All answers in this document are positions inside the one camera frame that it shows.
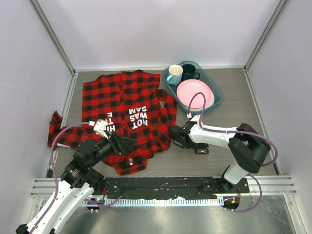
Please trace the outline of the light blue mug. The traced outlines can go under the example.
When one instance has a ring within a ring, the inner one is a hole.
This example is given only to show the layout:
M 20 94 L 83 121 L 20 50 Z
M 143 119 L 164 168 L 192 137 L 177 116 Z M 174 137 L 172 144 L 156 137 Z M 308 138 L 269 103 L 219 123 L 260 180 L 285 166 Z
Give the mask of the light blue mug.
M 166 78 L 168 84 L 177 86 L 181 82 L 183 68 L 180 65 L 174 64 L 169 67 L 169 75 Z

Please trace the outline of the white plate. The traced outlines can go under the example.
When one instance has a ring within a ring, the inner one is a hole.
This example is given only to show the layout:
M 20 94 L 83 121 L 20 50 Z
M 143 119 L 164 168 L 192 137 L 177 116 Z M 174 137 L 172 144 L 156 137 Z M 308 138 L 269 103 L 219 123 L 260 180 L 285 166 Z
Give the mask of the white plate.
M 203 101 L 202 95 L 197 95 L 197 96 L 195 97 L 195 99 L 193 100 L 192 105 L 193 105 L 193 104 L 196 104 L 196 102 L 198 102 L 198 101 Z M 214 102 L 215 102 L 215 97 L 214 97 L 213 92 L 211 92 L 211 98 L 210 98 L 210 100 L 206 103 L 205 109 L 212 107 L 212 105 L 214 104 Z M 192 108 L 192 107 L 190 108 L 190 111 L 191 111 L 191 112 L 196 112 L 196 111 L 201 111 L 201 110 L 202 110 L 202 104 L 199 106 L 199 108 Z

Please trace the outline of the red black plaid shirt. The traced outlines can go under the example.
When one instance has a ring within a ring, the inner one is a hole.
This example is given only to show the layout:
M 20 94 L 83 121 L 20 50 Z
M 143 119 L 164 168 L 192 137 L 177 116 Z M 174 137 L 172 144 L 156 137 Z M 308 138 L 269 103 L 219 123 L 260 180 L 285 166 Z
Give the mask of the red black plaid shirt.
M 176 101 L 159 89 L 160 75 L 142 70 L 102 75 L 84 83 L 82 126 L 67 129 L 58 113 L 52 115 L 47 145 L 77 149 L 87 139 L 100 142 L 89 121 L 106 120 L 106 130 L 136 140 L 127 155 L 110 155 L 103 162 L 121 175 L 147 168 L 148 160 L 170 147 L 170 129 L 176 123 Z

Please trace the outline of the dark green mug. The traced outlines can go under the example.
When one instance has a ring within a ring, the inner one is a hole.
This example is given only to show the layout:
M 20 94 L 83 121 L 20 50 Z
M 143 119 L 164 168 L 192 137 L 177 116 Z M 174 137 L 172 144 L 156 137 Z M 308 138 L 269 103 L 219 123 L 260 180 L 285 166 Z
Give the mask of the dark green mug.
M 200 73 L 196 71 L 196 67 L 192 64 L 184 64 L 182 65 L 183 73 L 182 73 L 182 81 L 188 79 L 199 79 Z

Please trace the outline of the black open box right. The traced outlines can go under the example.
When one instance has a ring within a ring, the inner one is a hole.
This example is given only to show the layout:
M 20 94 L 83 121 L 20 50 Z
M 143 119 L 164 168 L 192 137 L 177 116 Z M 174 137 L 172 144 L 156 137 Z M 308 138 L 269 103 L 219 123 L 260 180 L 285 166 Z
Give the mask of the black open box right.
M 196 155 L 208 155 L 209 154 L 209 144 L 200 143 L 195 146 Z

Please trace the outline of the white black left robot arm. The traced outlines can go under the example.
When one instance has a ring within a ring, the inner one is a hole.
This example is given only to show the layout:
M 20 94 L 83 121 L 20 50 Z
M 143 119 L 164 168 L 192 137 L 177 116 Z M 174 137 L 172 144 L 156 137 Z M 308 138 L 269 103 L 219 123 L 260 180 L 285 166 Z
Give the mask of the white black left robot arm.
M 27 224 L 17 227 L 18 234 L 58 234 L 82 202 L 91 194 L 100 194 L 104 176 L 93 169 L 104 158 L 126 155 L 136 140 L 110 133 L 100 143 L 81 142 L 73 160 L 65 167 L 56 188 L 40 212 Z

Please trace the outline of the teal plastic tray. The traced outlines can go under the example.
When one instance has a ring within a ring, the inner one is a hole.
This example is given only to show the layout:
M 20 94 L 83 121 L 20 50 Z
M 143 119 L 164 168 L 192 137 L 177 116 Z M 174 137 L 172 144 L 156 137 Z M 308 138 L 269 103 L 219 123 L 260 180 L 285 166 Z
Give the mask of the teal plastic tray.
M 202 111 L 204 111 L 205 113 L 209 113 L 211 111 L 213 111 L 215 108 L 217 108 L 221 102 L 223 101 L 223 93 L 222 91 L 220 90 L 220 88 L 216 85 L 216 83 L 210 78 L 210 76 L 200 67 L 200 65 L 198 65 L 197 63 L 193 62 L 193 61 L 183 61 L 181 63 L 178 63 L 177 65 L 184 65 L 184 64 L 192 64 L 196 67 L 196 71 L 200 73 L 200 78 L 198 80 L 206 83 L 209 88 L 211 89 L 211 91 L 213 92 L 214 94 L 214 104 L 212 105 L 212 107 L 210 108 L 207 108 L 205 109 L 205 102 L 206 102 L 206 99 L 205 99 L 205 96 L 203 93 L 199 92 L 197 93 L 196 95 L 194 95 L 194 97 L 191 99 L 190 101 L 190 104 L 189 106 L 185 106 L 184 104 L 182 104 L 178 98 L 177 98 L 177 94 L 176 94 L 176 91 L 177 91 L 177 87 L 178 85 L 183 82 L 181 80 L 181 82 L 177 85 L 177 86 L 173 86 L 173 85 L 170 85 L 168 84 L 168 82 L 166 81 L 166 78 L 168 77 L 169 75 L 169 67 L 167 67 L 161 74 L 161 78 L 162 80 L 164 81 L 164 83 L 166 84 L 167 88 L 168 88 L 168 91 L 170 93 L 170 95 L 172 97 L 174 97 L 174 99 L 177 101 L 177 103 L 180 105 L 180 107 L 182 108 L 183 111 L 185 111 L 186 113 L 190 112 L 192 115 L 199 115 L 201 114 Z M 196 102 L 196 104 L 193 104 L 192 105 L 192 102 L 193 100 L 195 99 L 195 97 L 197 95 L 202 95 L 203 97 L 203 101 L 198 101 Z M 202 104 L 202 110 L 201 111 L 196 111 L 196 112 L 191 112 L 190 111 L 190 108 L 199 108 L 199 106 Z

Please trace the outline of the pink plate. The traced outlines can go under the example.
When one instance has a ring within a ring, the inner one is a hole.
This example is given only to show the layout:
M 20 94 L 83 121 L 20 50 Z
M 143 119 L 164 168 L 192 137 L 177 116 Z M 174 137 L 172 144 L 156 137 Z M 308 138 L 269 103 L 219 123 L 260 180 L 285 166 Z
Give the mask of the pink plate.
M 197 79 L 188 79 L 183 82 L 181 82 L 177 87 L 177 98 L 178 100 L 184 104 L 185 106 L 189 106 L 191 99 L 196 95 L 197 93 L 203 93 L 206 99 L 206 103 L 211 98 L 211 89 L 209 86 Z

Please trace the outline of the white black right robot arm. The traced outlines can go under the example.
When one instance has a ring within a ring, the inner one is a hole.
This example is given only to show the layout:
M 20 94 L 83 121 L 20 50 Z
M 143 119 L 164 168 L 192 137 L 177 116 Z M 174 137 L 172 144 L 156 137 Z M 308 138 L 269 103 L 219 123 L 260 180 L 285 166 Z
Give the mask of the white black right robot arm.
M 182 149 L 193 149 L 196 154 L 206 154 L 210 145 L 228 149 L 235 162 L 223 172 L 219 184 L 230 193 L 248 174 L 257 174 L 271 150 L 263 136 L 249 124 L 239 127 L 220 128 L 203 125 L 199 117 L 193 117 L 182 127 L 170 129 L 173 144 Z

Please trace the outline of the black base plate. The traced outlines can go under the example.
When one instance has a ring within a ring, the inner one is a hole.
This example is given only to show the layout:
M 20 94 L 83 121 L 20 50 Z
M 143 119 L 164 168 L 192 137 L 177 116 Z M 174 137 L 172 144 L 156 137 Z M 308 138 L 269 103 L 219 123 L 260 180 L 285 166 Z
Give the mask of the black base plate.
M 186 200 L 216 198 L 220 194 L 248 194 L 246 178 L 237 185 L 212 176 L 190 177 L 108 177 L 103 189 L 108 198 L 168 200 L 178 197 Z

